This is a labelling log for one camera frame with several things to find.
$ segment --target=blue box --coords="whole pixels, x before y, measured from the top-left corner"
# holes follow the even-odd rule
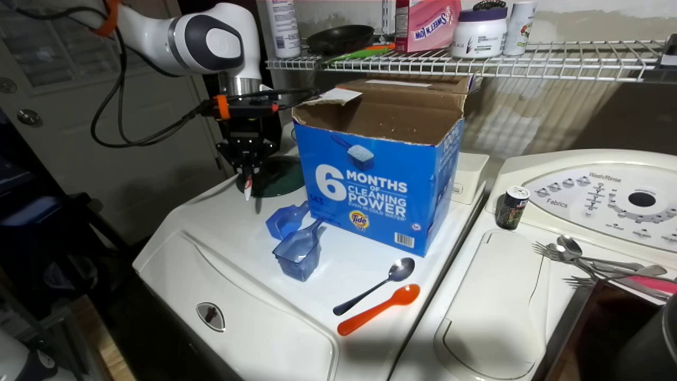
[[[469,81],[356,81],[294,109],[316,218],[426,257],[453,193]]]

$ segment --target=white appliance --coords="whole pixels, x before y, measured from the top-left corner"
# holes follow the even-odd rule
[[[409,254],[327,226],[316,273],[308,281],[283,275],[264,221],[278,207],[304,204],[305,189],[263,200],[261,214],[254,214],[254,202],[245,202],[236,181],[226,181],[177,207],[134,267],[244,380],[387,380],[461,233],[480,210],[488,162],[484,154],[460,157],[451,214],[428,257],[411,257],[415,273],[379,289],[342,319],[333,313],[334,305],[385,280],[391,262]],[[352,337],[337,335],[344,321],[389,298],[405,284],[421,286],[413,305],[381,313]]]
[[[517,232],[498,197],[527,187]],[[571,236],[586,257],[677,270],[677,157],[571,150],[507,162],[492,200],[393,370],[393,381],[532,380],[576,293],[543,246]]]

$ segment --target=wire shelf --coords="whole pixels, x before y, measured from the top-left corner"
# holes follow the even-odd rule
[[[364,72],[384,76],[494,76],[646,83],[673,81],[675,72],[658,74],[664,41],[563,41],[534,43],[520,58],[457,60],[447,52],[385,53],[364,60],[316,55],[271,60],[270,71]]]

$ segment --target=cardboard box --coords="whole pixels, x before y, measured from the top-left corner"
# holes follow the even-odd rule
[[[447,49],[461,14],[461,0],[398,0],[396,52]]]
[[[316,218],[426,257],[448,210],[469,79],[356,81],[294,109]]]

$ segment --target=black cable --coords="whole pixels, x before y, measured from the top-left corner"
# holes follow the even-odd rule
[[[97,12],[97,10],[91,10],[91,6],[73,6],[73,10],[67,10],[67,12],[60,12],[60,14],[51,14],[51,16],[38,16],[38,14],[31,14],[31,12],[23,12],[23,10],[15,10],[20,16],[23,18],[31,18],[31,20],[63,20],[63,18],[70,18],[74,14],[95,14],[99,16],[102,20],[107,20],[107,14]],[[95,110],[94,119],[91,119],[91,126],[89,126],[89,135],[95,145],[99,146],[107,146],[107,149],[134,149],[134,146],[155,146],[160,143],[165,143],[167,138],[171,138],[174,134],[178,134],[188,121],[192,121],[196,116],[199,114],[206,114],[212,110],[212,102],[202,102],[199,106],[196,106],[192,110],[188,110],[184,116],[181,116],[177,123],[143,138],[143,141],[131,141],[128,134],[125,134],[125,79],[128,79],[128,45],[125,45],[125,38],[122,35],[119,27],[114,27],[114,35],[116,35],[116,43],[122,47],[122,53],[119,53],[119,79],[114,81],[113,89],[107,94],[105,102],[99,105],[99,109]],[[119,94],[119,112],[116,112],[116,129],[119,129],[119,135],[122,135],[122,145],[119,143],[107,143],[99,138],[97,134],[97,126],[99,126],[99,119],[105,114],[105,110],[109,109],[110,99]]]

